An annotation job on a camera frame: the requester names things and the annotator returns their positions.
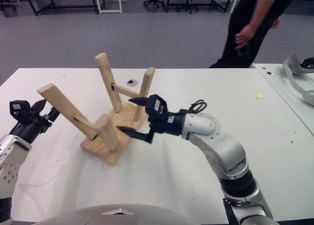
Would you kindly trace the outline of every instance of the yellow sticky note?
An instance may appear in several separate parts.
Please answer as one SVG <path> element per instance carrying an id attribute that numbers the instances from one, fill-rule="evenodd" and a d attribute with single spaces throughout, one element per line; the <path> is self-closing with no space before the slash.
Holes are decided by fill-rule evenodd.
<path id="1" fill-rule="evenodd" d="M 264 98 L 264 94 L 256 92 L 256 98 L 257 99 L 263 99 Z"/>

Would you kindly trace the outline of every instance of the hand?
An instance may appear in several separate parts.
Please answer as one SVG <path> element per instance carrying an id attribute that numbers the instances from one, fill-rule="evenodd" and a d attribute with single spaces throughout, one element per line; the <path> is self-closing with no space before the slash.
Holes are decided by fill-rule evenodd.
<path id="1" fill-rule="evenodd" d="M 256 28 L 251 24 L 246 25 L 238 34 L 235 35 L 236 50 L 246 46 L 256 33 Z"/>
<path id="2" fill-rule="evenodd" d="M 271 26 L 272 29 L 275 29 L 277 27 L 279 27 L 279 24 L 281 22 L 281 18 L 277 18 L 274 22 L 273 22 L 273 25 Z"/>

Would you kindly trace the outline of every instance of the white table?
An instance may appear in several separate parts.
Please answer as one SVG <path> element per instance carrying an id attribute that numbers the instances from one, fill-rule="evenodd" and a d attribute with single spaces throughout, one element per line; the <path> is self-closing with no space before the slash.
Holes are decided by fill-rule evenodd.
<path id="1" fill-rule="evenodd" d="M 122 85 L 131 78 L 140 81 L 144 70 L 113 73 Z M 18 69 L 0 87 L 0 135 L 15 124 L 9 101 L 33 103 L 41 99 L 36 90 L 50 82 L 90 121 L 112 108 L 98 69 Z M 139 85 L 132 89 L 139 91 Z M 265 98 L 256 99 L 255 92 Z M 159 69 L 150 91 L 154 93 L 168 102 L 170 111 L 207 101 L 206 112 L 246 149 L 275 219 L 313 217 L 314 137 L 258 70 Z M 147 130 L 146 123 L 141 131 Z M 188 141 L 165 134 L 157 134 L 152 145 L 132 140 L 112 168 L 81 149 L 83 139 L 62 116 L 36 139 L 13 196 L 15 220 L 36 222 L 93 205 L 142 203 L 202 224 L 227 223 L 217 178 Z"/>
<path id="2" fill-rule="evenodd" d="M 292 87 L 282 64 L 254 64 L 254 66 L 314 135 L 314 106 L 304 102 L 302 95 Z M 268 75 L 266 71 L 270 71 L 274 75 Z M 294 75 L 294 78 L 305 90 L 314 89 L 314 73 Z"/>

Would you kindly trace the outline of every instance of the wooden leg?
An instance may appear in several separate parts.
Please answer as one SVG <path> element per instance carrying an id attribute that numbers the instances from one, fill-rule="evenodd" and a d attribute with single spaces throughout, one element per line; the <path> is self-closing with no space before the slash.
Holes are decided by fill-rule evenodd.
<path id="1" fill-rule="evenodd" d="M 91 125 L 91 123 L 54 84 L 48 84 L 37 90 L 37 92 L 89 139 L 93 140 L 97 136 L 97 132 L 88 126 Z M 83 120 L 84 123 L 77 121 L 73 117 L 74 115 Z"/>
<path id="2" fill-rule="evenodd" d="M 107 55 L 105 53 L 100 53 L 95 57 L 95 59 L 98 63 L 99 71 L 102 74 L 102 78 L 105 83 L 105 87 L 107 89 L 113 109 L 116 113 L 118 113 L 122 109 L 122 102 L 119 94 L 114 92 L 111 87 L 111 84 L 115 84 L 115 82 Z"/>
<path id="3" fill-rule="evenodd" d="M 146 97 L 148 95 L 148 92 L 149 92 L 149 89 L 151 87 L 151 83 L 152 83 L 152 80 L 153 80 L 154 73 L 155 73 L 155 68 L 154 67 L 150 67 L 145 72 L 144 77 L 143 77 L 141 90 L 139 92 L 139 96 L 140 97 Z M 137 106 L 136 107 L 134 118 L 133 118 L 134 121 L 138 121 L 142 109 L 143 108 L 141 106 Z"/>
<path id="4" fill-rule="evenodd" d="M 93 125 L 93 129 L 101 136 L 104 143 L 111 151 L 116 151 L 119 146 L 119 139 L 114 131 L 115 126 L 108 115 L 102 115 Z"/>
<path id="5" fill-rule="evenodd" d="M 130 97 L 130 98 L 139 97 L 139 93 L 134 92 L 134 91 L 132 91 L 131 89 L 122 87 L 122 86 L 117 85 L 117 84 L 112 84 L 111 86 L 112 86 L 113 90 L 114 90 L 115 92 L 118 92 L 119 94 L 123 94 L 123 95 L 125 95 L 125 96 Z"/>

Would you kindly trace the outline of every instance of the gray floor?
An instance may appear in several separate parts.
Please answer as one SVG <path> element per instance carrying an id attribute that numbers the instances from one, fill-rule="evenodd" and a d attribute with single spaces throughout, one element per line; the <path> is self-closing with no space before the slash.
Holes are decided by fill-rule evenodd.
<path id="1" fill-rule="evenodd" d="M 208 8 L 192 15 L 165 13 L 145 10 L 142 2 L 123 3 L 123 14 L 51 10 L 38 17 L 23 2 L 17 14 L 0 20 L 0 85 L 18 68 L 93 68 L 100 52 L 114 68 L 207 68 L 219 58 L 228 13 Z M 293 53 L 313 56 L 313 31 L 313 16 L 284 15 L 255 62 L 282 63 Z"/>

